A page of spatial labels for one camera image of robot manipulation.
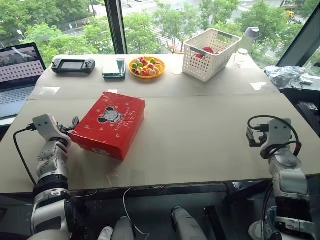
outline laptop keyboard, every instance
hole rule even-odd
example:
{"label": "laptop keyboard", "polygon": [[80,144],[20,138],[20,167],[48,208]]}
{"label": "laptop keyboard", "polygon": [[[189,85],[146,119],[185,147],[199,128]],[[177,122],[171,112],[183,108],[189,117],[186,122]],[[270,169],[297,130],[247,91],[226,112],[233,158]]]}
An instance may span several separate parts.
{"label": "laptop keyboard", "polygon": [[34,87],[31,86],[21,89],[0,92],[0,104],[7,104],[11,102],[26,100],[33,90]]}

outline cartoon mouse print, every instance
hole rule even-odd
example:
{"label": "cartoon mouse print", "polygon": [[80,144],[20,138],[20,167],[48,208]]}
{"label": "cartoon mouse print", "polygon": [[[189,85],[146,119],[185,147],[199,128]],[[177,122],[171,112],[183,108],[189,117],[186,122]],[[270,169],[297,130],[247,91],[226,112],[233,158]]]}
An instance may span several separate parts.
{"label": "cartoon mouse print", "polygon": [[122,119],[122,114],[118,113],[116,110],[114,110],[113,107],[107,107],[105,109],[105,113],[103,117],[98,118],[98,122],[100,124],[105,124],[107,122],[110,123],[117,123]]}

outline laptop screen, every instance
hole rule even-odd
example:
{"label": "laptop screen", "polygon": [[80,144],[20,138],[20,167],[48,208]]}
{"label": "laptop screen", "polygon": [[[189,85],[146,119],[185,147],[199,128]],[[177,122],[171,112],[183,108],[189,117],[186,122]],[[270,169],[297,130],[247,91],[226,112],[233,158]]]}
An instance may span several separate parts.
{"label": "laptop screen", "polygon": [[46,67],[35,43],[0,50],[0,87],[35,84]]}

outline clear plastic bag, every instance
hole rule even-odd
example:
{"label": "clear plastic bag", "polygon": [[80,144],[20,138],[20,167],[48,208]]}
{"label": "clear plastic bag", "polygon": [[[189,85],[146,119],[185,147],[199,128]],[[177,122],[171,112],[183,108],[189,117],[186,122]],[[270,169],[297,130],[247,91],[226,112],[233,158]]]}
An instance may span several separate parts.
{"label": "clear plastic bag", "polygon": [[299,78],[305,71],[306,69],[300,66],[267,66],[264,68],[265,74],[278,89],[291,87],[294,89],[303,89]]}

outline laptop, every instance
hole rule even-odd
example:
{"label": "laptop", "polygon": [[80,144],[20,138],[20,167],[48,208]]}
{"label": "laptop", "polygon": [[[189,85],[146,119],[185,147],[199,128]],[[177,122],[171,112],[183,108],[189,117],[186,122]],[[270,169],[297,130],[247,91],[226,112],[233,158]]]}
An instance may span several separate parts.
{"label": "laptop", "polygon": [[0,118],[20,112],[45,70],[34,42],[0,49]]}

